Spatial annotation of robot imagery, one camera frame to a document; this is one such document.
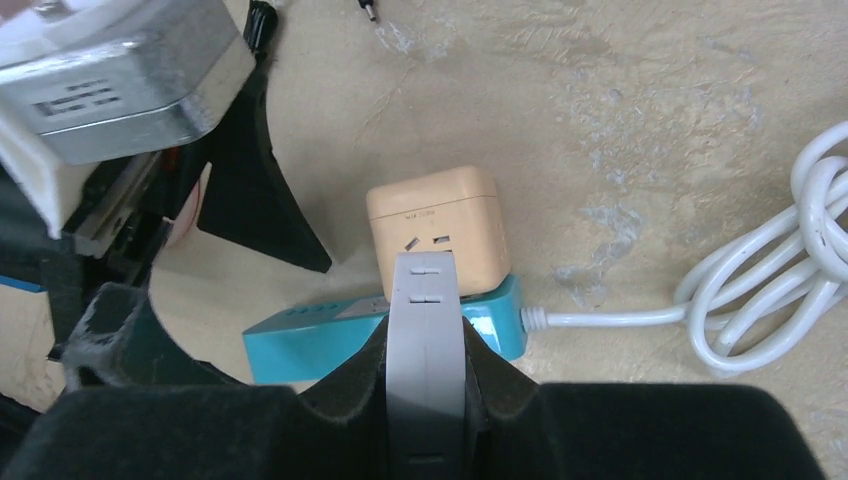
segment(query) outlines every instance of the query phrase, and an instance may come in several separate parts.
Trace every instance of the coiled white cable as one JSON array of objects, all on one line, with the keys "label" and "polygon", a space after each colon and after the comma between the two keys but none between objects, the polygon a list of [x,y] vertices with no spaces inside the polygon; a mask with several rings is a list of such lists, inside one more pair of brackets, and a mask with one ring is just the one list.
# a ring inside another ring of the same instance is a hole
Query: coiled white cable
[{"label": "coiled white cable", "polygon": [[[816,137],[792,167],[795,205],[705,258],[674,293],[674,306],[633,313],[545,313],[521,311],[527,332],[548,327],[634,327],[685,322],[697,356],[718,376],[762,367],[789,351],[816,320],[848,295],[848,234],[836,223],[848,208],[848,159],[829,156],[848,139],[848,122]],[[777,238],[791,234],[762,261],[726,283],[751,256]],[[806,250],[807,258],[759,289],[740,309],[711,312],[751,292]],[[742,336],[759,320],[803,297],[792,317],[745,352],[731,355]],[[712,342],[706,331],[718,330]]]}]

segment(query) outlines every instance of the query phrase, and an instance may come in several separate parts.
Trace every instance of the blue power strip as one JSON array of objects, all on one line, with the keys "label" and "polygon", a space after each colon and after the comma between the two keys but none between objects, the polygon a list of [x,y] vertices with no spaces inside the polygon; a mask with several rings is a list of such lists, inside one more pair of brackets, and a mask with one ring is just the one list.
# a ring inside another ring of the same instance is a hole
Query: blue power strip
[{"label": "blue power strip", "polygon": [[[466,299],[462,314],[507,360],[524,354],[521,288],[508,275],[495,290]],[[317,380],[359,351],[389,314],[385,297],[365,297],[283,310],[242,334],[253,380],[276,384]]]},{"label": "blue power strip", "polygon": [[32,293],[40,293],[44,291],[44,289],[41,288],[41,285],[24,282],[22,280],[16,280],[14,278],[4,277],[2,275],[0,275],[0,285],[5,285],[7,287],[17,288],[18,290],[24,290]]}]

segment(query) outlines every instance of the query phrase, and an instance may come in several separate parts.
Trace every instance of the concrete floor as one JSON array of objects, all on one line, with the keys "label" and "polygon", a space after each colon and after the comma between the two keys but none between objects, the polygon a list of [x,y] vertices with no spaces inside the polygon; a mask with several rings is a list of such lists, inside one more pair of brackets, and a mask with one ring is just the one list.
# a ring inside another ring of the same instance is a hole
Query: concrete floor
[{"label": "concrete floor", "polygon": [[[228,3],[241,24],[247,1]],[[373,186],[482,166],[528,304],[661,307],[698,260],[789,205],[795,155],[848,111],[837,0],[383,0],[376,28],[354,0],[285,10],[271,134],[336,264],[314,274],[192,231],[152,282],[178,343],[244,381],[246,327],[380,291]],[[44,298],[0,302],[0,391],[44,408],[62,388]],[[846,314],[730,380],[777,397],[832,478],[848,478]],[[539,333],[517,365],[538,381],[716,381],[677,326]]]}]

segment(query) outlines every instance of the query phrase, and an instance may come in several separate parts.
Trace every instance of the black foam padding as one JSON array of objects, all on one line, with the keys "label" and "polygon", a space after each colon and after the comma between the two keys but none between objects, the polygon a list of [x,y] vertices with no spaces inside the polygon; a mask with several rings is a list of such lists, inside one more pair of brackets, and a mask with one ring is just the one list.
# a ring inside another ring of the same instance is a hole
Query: black foam padding
[{"label": "black foam padding", "polygon": [[332,260],[300,211],[272,152],[267,87],[268,76],[260,65],[209,134],[212,171],[197,228],[326,273]]},{"label": "black foam padding", "polygon": [[0,395],[0,472],[14,456],[38,412]]},{"label": "black foam padding", "polygon": [[[388,478],[385,335],[384,321],[300,397],[248,386],[68,395],[36,422],[3,480]],[[824,478],[791,418],[760,390],[538,386],[469,325],[466,347],[470,478]]]}]

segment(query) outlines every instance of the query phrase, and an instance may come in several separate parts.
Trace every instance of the black fabric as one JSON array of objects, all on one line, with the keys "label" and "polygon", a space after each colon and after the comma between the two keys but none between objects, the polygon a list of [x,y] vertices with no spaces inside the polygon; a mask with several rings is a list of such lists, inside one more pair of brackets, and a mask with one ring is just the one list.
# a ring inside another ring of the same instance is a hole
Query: black fabric
[{"label": "black fabric", "polygon": [[0,395],[0,472],[18,450],[38,412]]},{"label": "black fabric", "polygon": [[[385,335],[384,321],[300,397],[248,386],[68,395],[36,422],[2,478],[388,478]],[[762,391],[538,386],[469,325],[466,346],[471,478],[824,478],[792,420]]]}]

